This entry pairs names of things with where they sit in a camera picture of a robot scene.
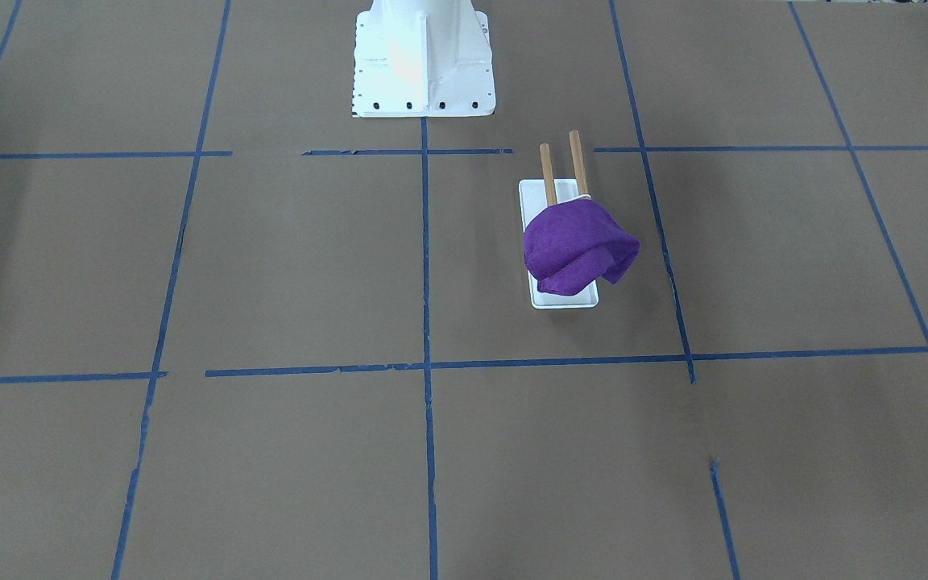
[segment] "fold in cloth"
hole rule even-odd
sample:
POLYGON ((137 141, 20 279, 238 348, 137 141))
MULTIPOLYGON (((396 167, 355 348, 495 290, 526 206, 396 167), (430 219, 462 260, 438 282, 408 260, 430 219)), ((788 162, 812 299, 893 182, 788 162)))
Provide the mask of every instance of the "fold in cloth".
POLYGON ((640 241, 592 199, 542 210, 525 229, 525 266, 546 294, 574 296, 603 276, 616 284, 640 253, 640 241))

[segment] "purple cloth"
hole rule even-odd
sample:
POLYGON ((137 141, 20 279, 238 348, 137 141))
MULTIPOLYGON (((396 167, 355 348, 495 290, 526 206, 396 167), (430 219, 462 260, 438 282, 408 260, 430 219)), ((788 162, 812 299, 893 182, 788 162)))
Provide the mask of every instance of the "purple cloth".
POLYGON ((616 284, 640 253, 602 205, 575 199, 542 210, 525 228, 525 266, 548 294, 574 296, 603 276, 616 284))

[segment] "white mounting plate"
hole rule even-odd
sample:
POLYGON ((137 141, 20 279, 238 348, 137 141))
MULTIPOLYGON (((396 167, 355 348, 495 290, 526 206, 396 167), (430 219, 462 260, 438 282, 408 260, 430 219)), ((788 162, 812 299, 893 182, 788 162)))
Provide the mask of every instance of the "white mounting plate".
MULTIPOLYGON (((578 183, 575 180, 553 180, 557 187, 557 203, 567 203, 579 198, 578 183)), ((546 209, 546 187, 542 180, 521 180, 518 184, 520 204, 522 205, 522 231, 535 219, 542 210, 546 209)), ((589 286, 582 288, 582 292, 574 296, 557 296, 557 294, 544 294, 537 290, 537 280, 532 273, 527 272, 529 278, 529 295, 532 298, 532 307, 537 309, 590 309, 600 302, 600 293, 596 289, 596 280, 589 286)))
MULTIPOLYGON (((475 11, 489 41, 489 18, 475 11)), ((429 106, 416 102, 416 89, 402 81, 384 57, 380 27, 367 26, 371 11, 357 15, 354 50, 354 117, 486 117, 496 110, 492 63, 460 62, 452 73, 434 82, 429 106)))

